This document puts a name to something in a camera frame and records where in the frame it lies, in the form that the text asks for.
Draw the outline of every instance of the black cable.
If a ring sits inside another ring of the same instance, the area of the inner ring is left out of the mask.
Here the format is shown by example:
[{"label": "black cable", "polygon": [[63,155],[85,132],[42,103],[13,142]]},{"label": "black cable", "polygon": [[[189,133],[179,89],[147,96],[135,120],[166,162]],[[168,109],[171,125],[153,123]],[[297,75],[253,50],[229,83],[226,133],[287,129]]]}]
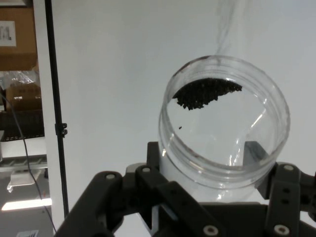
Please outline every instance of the black cable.
[{"label": "black cable", "polygon": [[[30,160],[29,160],[29,154],[28,154],[28,148],[27,148],[27,146],[26,146],[25,138],[24,138],[24,136],[23,136],[22,129],[21,129],[21,127],[20,127],[19,121],[18,121],[18,119],[17,119],[17,117],[16,117],[16,113],[15,113],[14,107],[12,106],[12,104],[10,103],[10,101],[8,101],[7,98],[6,98],[4,95],[2,95],[1,92],[0,92],[0,95],[1,95],[1,97],[11,106],[11,110],[12,110],[12,114],[13,114],[13,117],[14,117],[14,120],[15,120],[15,123],[16,123],[16,126],[18,127],[20,136],[21,136],[21,138],[23,139],[24,148],[25,148],[25,153],[26,153],[26,161],[27,161],[27,164],[28,164],[28,171],[29,171],[29,173],[30,173],[32,179],[33,179],[34,182],[35,182],[35,186],[36,186],[36,189],[38,190],[39,197],[40,197],[40,199],[42,200],[41,192],[40,192],[40,187],[39,187],[39,185],[38,185],[36,179],[34,178],[32,172],[31,172]],[[47,207],[46,207],[45,205],[43,205],[43,207],[45,208],[45,210],[46,210],[46,212],[47,212],[47,214],[48,214],[48,217],[49,217],[49,219],[50,219],[50,222],[51,222],[51,224],[52,224],[52,226],[53,226],[53,228],[54,228],[54,231],[55,231],[55,233],[56,233],[57,231],[56,231],[56,228],[55,228],[53,219],[51,218],[50,213],[49,213]]]}]

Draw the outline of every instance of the clear plastic jar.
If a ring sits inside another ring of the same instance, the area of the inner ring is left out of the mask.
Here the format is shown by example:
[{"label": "clear plastic jar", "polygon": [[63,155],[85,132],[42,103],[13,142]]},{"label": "clear plastic jar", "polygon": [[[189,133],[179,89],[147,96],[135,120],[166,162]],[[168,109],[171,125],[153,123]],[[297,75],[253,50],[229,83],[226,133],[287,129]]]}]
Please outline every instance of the clear plastic jar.
[{"label": "clear plastic jar", "polygon": [[[199,79],[242,86],[204,108],[188,110],[175,93]],[[270,171],[290,127],[289,108],[277,85],[243,60],[205,56],[169,81],[159,118],[160,171],[198,201],[247,198]]]}]

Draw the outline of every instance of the black pole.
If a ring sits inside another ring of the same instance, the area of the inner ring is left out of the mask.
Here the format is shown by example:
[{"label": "black pole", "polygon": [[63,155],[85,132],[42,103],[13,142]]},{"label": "black pole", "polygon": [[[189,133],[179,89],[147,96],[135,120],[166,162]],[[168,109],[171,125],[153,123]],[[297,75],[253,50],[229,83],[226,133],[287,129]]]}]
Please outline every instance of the black pole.
[{"label": "black pole", "polygon": [[65,133],[67,132],[64,129],[66,128],[67,125],[62,122],[62,117],[61,117],[59,82],[58,82],[57,59],[56,59],[55,36],[54,36],[54,23],[53,23],[53,12],[52,12],[51,0],[45,0],[45,10],[46,10],[46,24],[47,24],[51,81],[52,81],[52,87],[53,87],[53,98],[54,98],[54,109],[55,109],[55,120],[56,120],[55,128],[56,128],[57,143],[58,143],[61,189],[62,189],[62,194],[63,194],[64,215],[66,217],[69,213],[69,207],[68,207],[67,178],[66,178],[63,137],[65,136]]}]

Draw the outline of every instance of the cardboard box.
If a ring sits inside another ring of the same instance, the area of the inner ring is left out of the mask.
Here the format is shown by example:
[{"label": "cardboard box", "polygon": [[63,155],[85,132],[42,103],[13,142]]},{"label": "cardboard box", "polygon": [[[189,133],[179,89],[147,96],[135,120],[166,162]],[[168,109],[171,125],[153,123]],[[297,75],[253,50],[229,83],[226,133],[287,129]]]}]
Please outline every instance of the cardboard box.
[{"label": "cardboard box", "polygon": [[36,60],[33,8],[0,8],[0,71],[28,71]]},{"label": "cardboard box", "polygon": [[[5,96],[15,111],[42,109],[40,87],[35,83],[9,87],[5,90]],[[5,110],[11,111],[9,104],[6,104]]]}]

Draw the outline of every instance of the plastic bag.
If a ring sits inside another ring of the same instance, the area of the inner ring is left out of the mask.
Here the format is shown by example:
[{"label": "plastic bag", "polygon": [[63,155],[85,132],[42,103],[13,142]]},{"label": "plastic bag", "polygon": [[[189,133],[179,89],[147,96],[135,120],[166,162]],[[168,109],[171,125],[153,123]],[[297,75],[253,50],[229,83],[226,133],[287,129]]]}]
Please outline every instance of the plastic bag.
[{"label": "plastic bag", "polygon": [[9,71],[0,75],[0,86],[3,90],[21,84],[35,83],[40,86],[39,73],[36,71]]}]

